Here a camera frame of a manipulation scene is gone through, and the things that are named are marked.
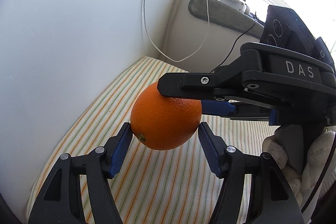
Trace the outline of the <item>white gloved right hand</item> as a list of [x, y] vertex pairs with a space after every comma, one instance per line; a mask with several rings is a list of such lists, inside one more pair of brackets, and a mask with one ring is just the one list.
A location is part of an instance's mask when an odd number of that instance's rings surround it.
[[303, 129], [299, 125], [279, 127], [264, 139], [262, 151], [270, 153], [282, 170], [300, 207], [316, 186], [329, 156], [335, 132], [328, 128], [303, 150]]

